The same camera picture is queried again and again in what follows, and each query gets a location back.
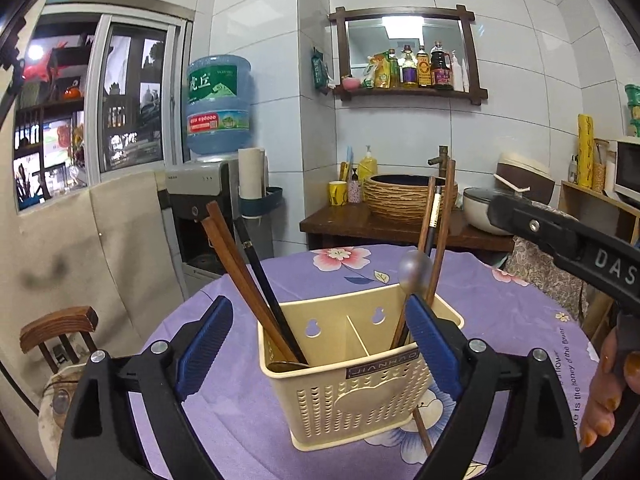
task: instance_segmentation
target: cream plastic basket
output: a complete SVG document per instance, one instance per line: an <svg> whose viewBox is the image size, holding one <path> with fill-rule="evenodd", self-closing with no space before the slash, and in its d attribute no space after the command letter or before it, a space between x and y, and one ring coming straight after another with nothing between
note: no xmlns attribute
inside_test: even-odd
<svg viewBox="0 0 640 480"><path fill-rule="evenodd" d="M283 361L258 323L260 368L285 414L293 445L312 451L398 428L433 383L415 342L389 350L404 292L389 285L281 304L311 368L271 372ZM459 328L462 316L436 295L436 316Z"/></svg>

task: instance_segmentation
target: microwave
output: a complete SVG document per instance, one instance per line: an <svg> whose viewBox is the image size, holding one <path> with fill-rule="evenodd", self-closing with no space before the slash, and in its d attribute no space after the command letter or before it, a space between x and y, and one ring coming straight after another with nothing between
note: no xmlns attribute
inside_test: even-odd
<svg viewBox="0 0 640 480"><path fill-rule="evenodd" d="M617 140L614 190L640 204L640 137Z"/></svg>

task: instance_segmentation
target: purple tablecloth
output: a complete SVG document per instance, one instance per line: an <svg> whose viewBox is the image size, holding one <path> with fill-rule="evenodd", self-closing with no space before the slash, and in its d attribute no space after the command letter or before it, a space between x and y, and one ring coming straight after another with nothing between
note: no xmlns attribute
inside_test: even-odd
<svg viewBox="0 0 640 480"><path fill-rule="evenodd" d="M376 245L346 256L299 253L267 260L264 269L279 301L307 300L383 286L380 279L385 279L385 274L389 283L397 283L396 269L406 250ZM369 439L371 444L359 441L313 452L293 447L280 405L258 366L256 321L228 276L185 301L164 320L147 345L157 339L170 340L184 323L199 319L212 298L220 294L233 303L233 327L202 388L186 400L184 409L226 480L414 477L420 467L416 462L424 459L415 425ZM534 286L493 270L468 253L446 253L438 294L462 314L468 338L482 338L496 351L511 354L525 355L535 347L546 349L560 375L575 424L579 424L597 357L580 327L557 303ZM436 386L428 394L429 400L442 402L436 402L442 415L429 430L433 440L446 423L452 402L447 402L448 396ZM506 396L498 394L474 458L479 464L490 458L505 402ZM153 471L171 478L152 436L142 398L134 396L132 405Z"/></svg>

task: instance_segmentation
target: woven vessel sink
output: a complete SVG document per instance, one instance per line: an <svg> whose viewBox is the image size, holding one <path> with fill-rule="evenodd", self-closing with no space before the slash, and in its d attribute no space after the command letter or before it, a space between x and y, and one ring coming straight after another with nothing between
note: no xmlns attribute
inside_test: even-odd
<svg viewBox="0 0 640 480"><path fill-rule="evenodd" d="M436 186L444 186L436 178ZM373 214L389 220L420 223L427 207L429 177L409 174L378 174L365 179L364 195ZM454 186L458 193L458 184Z"/></svg>

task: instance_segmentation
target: blue gripper pad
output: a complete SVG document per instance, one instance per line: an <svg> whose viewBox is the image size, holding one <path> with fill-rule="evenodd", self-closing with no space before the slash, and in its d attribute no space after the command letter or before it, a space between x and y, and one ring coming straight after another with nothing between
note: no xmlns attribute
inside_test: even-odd
<svg viewBox="0 0 640 480"><path fill-rule="evenodd" d="M176 366L175 396L183 402L199 391L226 335L231 329L234 311L231 302L222 298L220 304L198 330Z"/></svg>
<svg viewBox="0 0 640 480"><path fill-rule="evenodd" d="M435 314L416 296L405 305L406 324L439 389L458 400L463 392L460 383L460 363L438 329Z"/></svg>

